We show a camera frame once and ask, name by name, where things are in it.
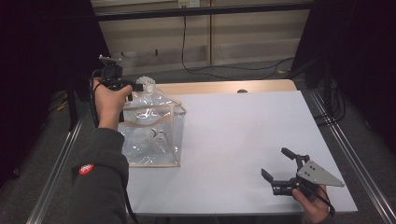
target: red logo patch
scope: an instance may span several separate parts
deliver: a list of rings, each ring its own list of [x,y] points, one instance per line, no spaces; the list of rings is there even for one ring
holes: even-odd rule
[[[79,173],[81,175],[85,175],[85,174],[89,173],[92,169],[93,169],[93,164],[83,165],[83,166],[81,166],[81,168],[79,168]]]

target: white table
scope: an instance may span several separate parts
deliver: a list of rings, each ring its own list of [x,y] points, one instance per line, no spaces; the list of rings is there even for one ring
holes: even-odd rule
[[[187,110],[181,167],[130,169],[128,193],[138,215],[299,213],[292,197],[274,196],[261,176],[261,168],[279,180],[295,176],[296,163],[282,147],[308,154],[343,180],[299,91],[176,98]],[[347,187],[328,192],[337,212],[357,211]]]

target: transparent acrylic box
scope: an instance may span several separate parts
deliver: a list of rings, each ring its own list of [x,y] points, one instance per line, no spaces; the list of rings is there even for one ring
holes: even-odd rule
[[[180,101],[161,91],[134,92],[119,125],[130,167],[180,166],[185,114]]]

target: hand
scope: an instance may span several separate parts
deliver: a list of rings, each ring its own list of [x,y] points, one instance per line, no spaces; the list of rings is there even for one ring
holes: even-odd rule
[[[93,80],[95,88],[101,78],[97,77]],[[132,92],[131,86],[126,86],[119,91],[109,90],[103,85],[99,85],[95,91],[96,111],[99,116],[98,128],[109,128],[117,130],[119,126],[120,112],[125,105],[125,97]]]
[[[325,185],[320,185],[320,187],[326,190]],[[319,223],[329,215],[329,206],[314,195],[308,200],[298,189],[294,189],[292,193],[294,198],[304,208],[305,219],[309,223]],[[327,196],[323,190],[318,189],[317,194],[327,200]]]

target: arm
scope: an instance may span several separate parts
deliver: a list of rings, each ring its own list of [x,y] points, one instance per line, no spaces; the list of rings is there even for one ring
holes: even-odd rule
[[[117,129],[124,99],[131,91],[131,87],[111,91],[104,86],[96,90],[99,127],[73,170],[68,223],[127,223],[128,161],[121,153],[124,138]]]
[[[323,190],[326,190],[326,186],[321,185]],[[326,199],[326,195],[323,190],[318,189],[317,194],[322,198]],[[303,224],[333,224],[334,220],[329,214],[329,206],[312,196],[309,200],[298,190],[293,190],[294,198],[304,208]]]

